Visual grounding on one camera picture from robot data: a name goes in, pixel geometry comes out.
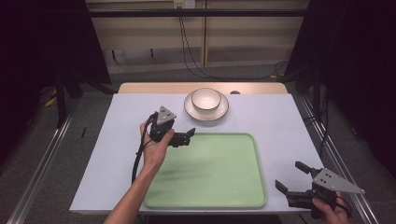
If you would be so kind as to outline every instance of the black curtain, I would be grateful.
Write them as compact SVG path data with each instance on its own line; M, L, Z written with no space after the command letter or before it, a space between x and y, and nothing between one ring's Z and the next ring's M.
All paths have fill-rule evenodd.
M58 73L110 79L84 0L6 0L0 20L1 161Z
M323 9L318 0L311 9ZM334 13L306 18L286 76L306 65L318 69L330 91L373 154L396 176L392 138L396 127L396 2L333 1ZM297 76L300 90L315 80Z

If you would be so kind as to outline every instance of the white paper sheet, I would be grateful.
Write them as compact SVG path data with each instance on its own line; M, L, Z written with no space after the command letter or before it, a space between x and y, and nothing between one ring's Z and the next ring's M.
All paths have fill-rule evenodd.
M198 133L250 133L260 154L268 200L264 207L254 210L153 210L142 205L141 213L273 214L301 211L288 206L285 196L275 188L275 180L282 182L289 190L306 191L312 187L312 178L295 168L294 163L302 161L316 168L323 167L323 164L291 95L226 95L230 103L229 111L220 120L210 123L189 117L184 110L186 96L187 94L114 95L70 210L81 214L96 214L114 208L131 185L135 153L140 144L139 125L163 105L177 114L174 129L179 133L191 128L196 128Z

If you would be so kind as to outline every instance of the black cable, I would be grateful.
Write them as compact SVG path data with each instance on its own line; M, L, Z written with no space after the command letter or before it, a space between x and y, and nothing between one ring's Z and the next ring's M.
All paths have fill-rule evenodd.
M322 116L324 113L327 113L327 109L328 109L328 101L323 101L323 103L322 103L322 107L321 107L321 109L320 109L320 116ZM303 121L304 122L306 122L307 120L309 120L309 119L311 119L310 120L310 122L309 123L306 123L305 124L305 127L308 127L309 125L311 125L313 122L315 122L315 121L317 121L317 116L310 116L310 117L306 117L306 118L303 118Z
M182 44L183 44L183 57L184 57L184 63L187 66L187 69L190 71L190 73L192 73L194 76L196 77L201 77L195 73L193 73L190 68L187 65L187 60L186 60L186 54L185 54L185 46L184 46L184 39L186 40L186 44L187 44L187 49L189 50L190 56L192 58L192 62L194 63L195 67L205 76L207 77L212 77L221 81L229 81L229 80L261 80L261 79L265 79L267 77L271 77L272 75L278 75L278 71L280 70L280 68L282 68L283 64L288 63L289 61L283 61L283 62L279 62L275 64L275 69L274 72L270 75L264 76L264 77L249 77L249 78L245 78L245 77L214 77L209 75L208 73L204 72L196 63L196 61L194 60L194 57L192 56L192 52L191 52L191 48L190 48L190 43L189 40L187 38L186 35L186 28L184 26L184 21L182 17L179 17L179 23L180 23L180 31L181 31L181 35L182 35Z
M323 152L323 147L324 147L324 143L327 140L327 137L329 135L329 93L326 91L326 96L325 96L325 104L326 104L326 123L325 123L325 131L323 134L323 139L322 142L320 144L320 149L319 149L319 157L322 158L322 152Z
M136 158L134 159L134 169L132 170L132 184L134 183L134 180L136 179L137 167L139 166L139 162L140 162L140 158L142 157L143 150L145 149L145 146L150 142L150 141L148 141L144 145L145 135L148 130L149 122L154 118L155 115L156 115L156 113L154 113L148 117L148 120L146 121L145 129L142 132L142 137L140 139L140 146L136 152Z
M184 27L183 18L182 18L182 17L179 17L179 18L178 18L178 21L179 21L179 23L180 23L181 42L182 42L182 44L183 44L183 58L184 58L184 64L186 64L186 67L187 67L187 69L189 70L189 72L190 72L191 74L193 74L194 76L196 76L196 77L205 78L205 77L199 76L198 74L193 73L193 72L190 70L189 66L187 65L186 51L185 51L185 46L184 46L184 39L186 39L187 48L188 48L188 50L189 50L189 52L190 52L190 56L191 56L191 58L192 58L193 63L195 64L195 67L198 68L198 70L199 70L202 74L204 74L204 75L207 76L207 77L212 77L212 78L215 78L215 79L218 79L218 80L221 80L221 81L227 81L226 79L223 79L223 78L221 78L221 77L213 77L213 76L210 76L209 74L205 73L204 71L202 71L202 70L198 67L198 65L196 64L196 62L195 62L195 60L194 60L194 57L192 56L192 53L191 53L191 48L190 48L189 40L187 39L187 36L186 36L186 29L185 29L185 27Z
M301 216L301 214L298 214L299 218L303 221L303 223L308 224L305 219L303 218L303 216Z
M338 207L346 210L347 216L348 217L352 217L352 207L350 206L350 204L347 202L347 200L345 200L343 197L340 197L337 195L337 198L341 199L346 205L347 208L339 203L335 203L335 205L337 205Z

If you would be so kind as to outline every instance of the human hand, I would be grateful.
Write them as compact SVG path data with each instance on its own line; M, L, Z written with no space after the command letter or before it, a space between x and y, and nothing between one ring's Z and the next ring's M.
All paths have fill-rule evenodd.
M144 134L144 146L145 149L143 151L144 154L144 165L142 170L146 170L153 175L156 175L165 160L166 149L168 148L168 143L172 139L175 131L170 129L163 136L161 142L154 142L149 137L148 133L143 133L145 130L146 122L140 125L140 134Z
M338 198L336 202L345 206L342 199ZM347 211L336 206L334 210L321 199L314 198L312 199L312 203L315 205L317 209L322 211L321 221L324 224L349 224L349 219L347 216Z

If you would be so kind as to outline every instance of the green tray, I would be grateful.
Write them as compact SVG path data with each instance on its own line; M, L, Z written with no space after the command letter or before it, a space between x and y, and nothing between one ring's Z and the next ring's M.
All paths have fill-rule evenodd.
M197 133L169 147L144 205L153 208L257 208L267 199L256 145L247 133Z

